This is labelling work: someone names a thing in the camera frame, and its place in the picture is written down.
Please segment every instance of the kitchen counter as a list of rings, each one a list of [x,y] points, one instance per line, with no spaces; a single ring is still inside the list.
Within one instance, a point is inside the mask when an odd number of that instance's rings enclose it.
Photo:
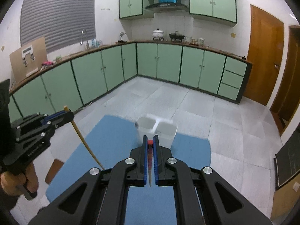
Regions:
[[[65,62],[68,62],[70,60],[73,60],[75,58],[79,58],[81,56],[84,56],[84,55],[87,55],[87,54],[90,54],[90,53],[93,53],[93,52],[98,52],[98,51],[101,51],[101,50],[104,50],[104,49],[108,49],[108,48],[111,48],[111,47],[125,45],[125,44],[131,44],[131,43],[155,43],[155,44],[169,44],[169,45],[178,45],[178,46],[188,46],[188,47],[202,49],[202,50],[206,50],[206,51],[210,51],[210,52],[219,53],[219,54],[222,54],[222,55],[225,55],[225,56],[229,56],[231,58],[234,58],[234,59],[237,59],[239,61],[242,61],[242,62],[250,64],[249,61],[242,59],[242,57],[239,57],[239,56],[234,55],[234,54],[232,54],[230,52],[225,52],[225,51],[222,51],[222,50],[219,50],[219,49],[215,49],[215,48],[212,48],[212,47],[196,46],[196,45],[190,45],[189,43],[180,43],[180,42],[171,42],[171,41],[131,40],[131,41],[124,42],[124,43],[118,43],[118,42],[116,42],[116,43],[110,44],[110,45],[103,45],[103,46],[100,46],[98,48],[93,48],[93,49],[85,50],[85,51],[82,51],[82,52],[73,53],[73,54],[68,55],[68,56],[64,56],[64,57],[62,57],[62,59],[59,62],[55,63],[52,67],[49,67],[49,68],[43,69],[41,71],[38,71],[38,72],[30,75],[26,79],[22,80],[21,82],[19,82],[17,84],[14,84],[13,87],[10,89],[10,94],[12,95],[18,89],[20,89],[22,86],[24,86],[25,84],[27,84],[31,80],[35,79],[36,77],[42,75],[43,73],[45,73],[45,72],[47,72],[47,71],[49,71],[49,70],[51,70],[51,69],[53,69],[53,68],[55,68],[55,67],[63,64]]]

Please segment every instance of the gray blind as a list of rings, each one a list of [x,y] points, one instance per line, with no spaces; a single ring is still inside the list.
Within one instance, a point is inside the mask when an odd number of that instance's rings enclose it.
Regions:
[[[21,46],[45,37],[47,52],[79,43],[81,31],[96,37],[95,0],[24,0],[20,20]]]

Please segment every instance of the white sticker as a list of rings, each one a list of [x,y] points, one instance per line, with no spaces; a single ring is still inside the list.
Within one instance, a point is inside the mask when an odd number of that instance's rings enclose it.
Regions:
[[[293,190],[295,190],[295,191],[297,192],[298,189],[299,189],[299,187],[300,187],[300,184],[297,183],[297,182],[295,182],[295,184],[294,184],[294,186],[293,186]]]

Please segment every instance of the metal screw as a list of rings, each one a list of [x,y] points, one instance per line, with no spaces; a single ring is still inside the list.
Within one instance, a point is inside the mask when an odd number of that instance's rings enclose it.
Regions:
[[[133,164],[134,163],[134,159],[133,158],[127,158],[126,160],[125,160],[125,163],[126,164]]]
[[[203,168],[203,172],[206,174],[211,174],[212,173],[212,168],[206,166],[205,168]]]
[[[174,158],[174,157],[170,157],[168,160],[167,160],[168,163],[170,164],[175,164],[177,162],[177,159]]]
[[[93,167],[92,169],[90,169],[90,174],[92,175],[97,175],[99,173],[99,169],[96,167]]]

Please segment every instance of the tile floor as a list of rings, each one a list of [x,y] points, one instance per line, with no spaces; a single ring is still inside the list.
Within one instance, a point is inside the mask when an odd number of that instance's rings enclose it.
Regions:
[[[178,132],[209,139],[211,167],[223,176],[267,217],[275,191],[273,157],[282,142],[265,106],[248,98],[239,105],[181,86],[136,77],[85,107],[75,122],[86,136],[106,114],[135,121],[144,113],[173,119]],[[27,224],[49,203],[45,176],[55,158],[66,161],[80,144],[71,124],[59,128],[51,146],[35,161],[39,178],[37,199],[23,196],[11,211],[16,220]]]

